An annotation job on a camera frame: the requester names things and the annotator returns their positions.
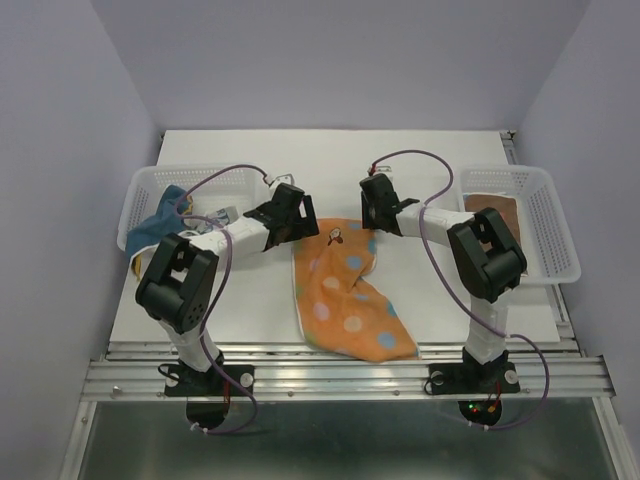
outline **wire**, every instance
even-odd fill
[[[497,381],[496,382],[496,401],[493,402],[493,405],[489,407],[489,413],[495,412],[496,408],[498,407],[498,404],[500,403],[500,396],[502,395],[500,388],[501,388],[500,381]]]
[[[224,382],[223,391],[224,403],[226,405],[231,405],[231,384],[229,382]]]
[[[204,180],[198,182],[193,187],[191,187],[189,190],[187,190],[185,193],[183,193],[182,196],[180,196],[180,198],[178,199],[178,201],[176,202],[176,204],[174,206],[174,209],[173,209],[174,215],[182,218],[183,220],[186,220],[186,219],[202,220],[202,221],[207,222],[209,224],[212,224],[212,225],[214,225],[216,227],[220,227],[220,224],[218,222],[216,222],[216,221],[214,221],[214,220],[212,220],[210,218],[207,218],[205,216],[181,214],[181,213],[178,212],[178,207],[182,204],[182,202],[185,201],[187,196],[191,195],[194,191],[196,191],[198,188],[200,188],[205,183],[210,182],[214,178],[219,177],[220,175],[223,175],[223,174],[225,174],[225,173],[227,173],[227,172],[229,172],[231,170],[238,170],[238,169],[241,169],[241,168],[247,168],[247,169],[251,169],[251,170],[256,170],[257,172],[262,174],[262,180],[264,181],[264,183],[267,183],[267,179],[268,179],[269,175],[263,169],[261,169],[260,167],[256,167],[255,165],[249,165],[249,164],[242,163],[242,164],[238,164],[238,165],[232,165],[230,167],[225,167],[225,168],[223,168],[221,170],[218,170],[214,174],[209,175],[207,178],[205,178]],[[225,372],[222,369],[222,367],[220,367],[216,363],[215,359],[213,358],[213,355],[211,355],[211,352],[207,348],[207,344],[206,344],[205,339],[204,339],[204,333],[206,331],[207,322],[209,321],[209,317],[211,316],[211,312],[213,312],[213,309],[215,308],[216,304],[218,303],[218,300],[220,300],[220,296],[222,295],[222,292],[224,291],[224,288],[227,286],[227,282],[229,281],[229,275],[231,274],[231,263],[232,263],[232,258],[233,258],[233,239],[231,238],[231,235],[229,234],[229,232],[227,232],[224,228],[220,228],[220,232],[224,235],[224,238],[225,238],[225,240],[227,242],[227,261],[226,261],[225,266],[224,266],[224,274],[222,276],[222,281],[220,282],[220,286],[218,287],[218,290],[216,291],[216,294],[213,297],[213,301],[209,305],[209,308],[207,308],[207,311],[205,312],[204,316],[202,317],[202,322],[200,323],[200,345],[202,346],[202,350],[204,351],[204,354],[207,357],[207,360],[209,360],[209,362],[211,363],[211,366],[216,370],[216,373],[218,373],[218,375],[220,375],[224,380],[229,382],[237,390],[239,390],[244,396],[248,397],[249,400],[251,400],[251,403],[253,404],[253,413],[252,413],[251,417],[249,418],[249,420],[244,422],[242,425],[230,428],[228,430],[208,430],[206,428],[202,428],[201,429],[202,432],[206,433],[207,435],[228,435],[228,434],[231,434],[231,433],[239,432],[240,430],[245,429],[251,423],[253,423],[253,421],[258,416],[258,401],[256,400],[255,396],[249,390],[247,390],[242,385],[240,385],[240,383],[236,382],[233,378],[231,378],[227,374],[227,372]]]
[[[497,381],[496,382],[496,395],[498,395],[498,391],[500,390],[500,382]],[[487,402],[489,402],[491,400],[491,397],[493,397],[493,392],[491,392],[489,394],[489,396],[487,397]]]
[[[441,197],[442,195],[444,195],[447,191],[449,191],[449,189],[453,185],[453,169],[451,168],[451,165],[449,165],[449,163],[447,163],[446,160],[444,160],[443,158],[439,157],[435,153],[427,152],[426,150],[414,150],[414,149],[400,150],[400,151],[397,151],[397,152],[389,153],[388,155],[385,155],[384,157],[380,157],[379,159],[374,161],[371,164],[371,168],[369,169],[369,174],[370,175],[373,174],[373,172],[375,171],[375,167],[376,167],[376,165],[378,163],[380,163],[380,162],[382,162],[384,160],[387,160],[389,158],[396,157],[398,155],[405,155],[405,154],[409,154],[409,153],[416,153],[418,155],[425,155],[427,157],[431,157],[431,158],[437,160],[438,162],[440,162],[447,169],[447,172],[449,174],[449,181],[447,182],[447,185],[442,190],[440,190],[437,193],[431,195],[429,198],[427,198],[424,201],[424,203],[422,205],[422,208],[420,209],[420,216],[418,218],[418,225],[420,227],[420,237],[422,238],[422,243],[424,245],[424,249],[427,252],[427,256],[429,257],[429,260],[431,261],[431,265],[433,265],[433,269],[436,271],[436,274],[438,275],[438,278],[440,279],[440,282],[444,286],[445,290],[451,296],[451,298],[456,303],[456,305],[458,305],[458,307],[460,307],[460,309],[464,313],[469,315],[470,318],[472,318],[474,321],[476,321],[477,323],[482,325],[484,328],[489,330],[494,335],[497,335],[500,338],[519,338],[520,340],[523,340],[526,343],[528,343],[531,346],[531,348],[533,348],[533,350],[536,352],[536,354],[538,354],[538,356],[540,357],[540,361],[542,362],[542,367],[544,368],[544,390],[542,392],[542,397],[540,398],[540,401],[538,402],[536,407],[533,409],[533,411],[529,415],[527,415],[526,417],[522,418],[521,420],[517,420],[515,422],[511,422],[511,423],[508,423],[508,424],[505,424],[505,425],[495,425],[493,427],[488,427],[486,425],[479,425],[479,424],[475,424],[475,423],[473,425],[476,425],[476,426],[478,426],[480,428],[483,428],[485,430],[487,430],[487,429],[489,429],[489,430],[508,430],[510,428],[514,428],[514,427],[518,427],[520,425],[524,425],[525,423],[529,422],[533,417],[535,417],[538,414],[538,412],[540,411],[540,409],[542,408],[542,406],[546,402],[547,397],[549,396],[549,384],[551,383],[551,375],[549,373],[549,364],[547,363],[546,358],[544,358],[544,354],[542,353],[542,350],[540,350],[540,348],[531,339],[529,339],[528,337],[526,337],[526,336],[524,336],[524,335],[522,335],[520,333],[512,333],[511,335],[508,335],[506,332],[501,332],[500,330],[497,330],[496,328],[494,328],[491,325],[489,325],[487,322],[485,322],[482,318],[480,318],[478,315],[473,313],[471,310],[469,310],[467,308],[467,306],[462,302],[462,300],[460,300],[460,298],[453,291],[453,288],[451,288],[451,285],[449,284],[449,282],[445,278],[444,274],[442,273],[442,270],[440,269],[440,266],[438,265],[438,262],[436,261],[436,258],[433,255],[433,252],[431,251],[431,247],[429,246],[429,241],[427,240],[427,232],[426,232],[426,228],[425,228],[425,224],[424,224],[424,214],[425,214],[425,211],[427,210],[427,207],[429,206],[429,204],[432,201],[434,201],[435,199],[437,199],[437,198]]]
[[[171,366],[170,363],[161,363],[160,365],[158,365],[158,373],[163,377],[168,378],[169,380],[173,380],[176,383],[180,383],[180,379],[177,376],[172,375],[168,371],[165,372],[164,370],[162,370],[163,367],[169,368],[170,366]]]

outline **glass panel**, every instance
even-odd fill
[[[505,402],[502,422],[531,407]],[[250,405],[235,408],[246,415]],[[80,478],[615,478],[590,399],[549,400],[536,420],[505,432],[443,413],[459,416],[457,403],[281,403],[262,405],[248,433],[214,437],[189,430],[183,404],[106,402]]]

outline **black mounting plate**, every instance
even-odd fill
[[[515,383],[508,382],[505,374],[512,376],[511,380],[516,380]],[[496,382],[500,383],[500,391],[503,394],[520,392],[516,367],[511,362],[505,362],[499,367],[495,375],[484,381],[478,381],[477,377],[470,373],[468,365],[464,363],[431,364],[429,365],[429,375],[430,395],[495,394]]]
[[[255,378],[255,367],[253,365],[224,365],[222,369],[236,382],[240,383],[240,377],[248,373]],[[224,382],[214,368],[210,368],[206,373],[196,372],[183,364],[167,365],[169,375],[177,376],[180,379],[174,386],[167,379],[164,387],[164,394],[167,397],[222,397],[224,394]],[[253,383],[246,387],[253,393]],[[231,396],[243,396],[236,387],[231,385]]]

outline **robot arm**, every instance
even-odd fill
[[[507,363],[504,336],[494,332],[505,331],[510,292],[526,271],[522,250],[496,210],[474,214],[423,209],[418,200],[399,200],[387,167],[384,173],[371,173],[360,182],[363,227],[420,237],[419,220],[424,215],[427,239],[451,249],[460,280],[471,294],[471,313],[490,327],[470,321],[462,367],[452,366],[448,378],[433,386],[434,393],[490,393],[506,369],[513,368]],[[490,248],[485,250],[483,244]]]
[[[284,183],[272,191],[270,201],[224,228],[232,239],[234,257],[318,234],[309,195]],[[300,213],[301,206],[305,217]],[[136,291],[136,302],[160,322],[176,346],[180,361],[197,372],[207,372],[211,367],[199,341],[201,336],[211,356],[222,361],[220,350],[200,326],[209,306],[216,268],[221,259],[226,259],[227,247],[220,230],[192,238],[167,235]],[[184,280],[175,278],[174,272],[184,270]]]

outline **blue towel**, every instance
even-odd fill
[[[184,194],[184,190],[175,185],[169,185],[160,198],[156,214],[145,219],[140,225],[127,233],[127,246],[125,253],[131,261],[131,257],[150,245],[160,243],[160,240],[169,233],[179,233],[185,230],[182,219],[173,213],[178,199]],[[178,207],[179,213],[185,213],[193,207],[191,197],[188,197]]]

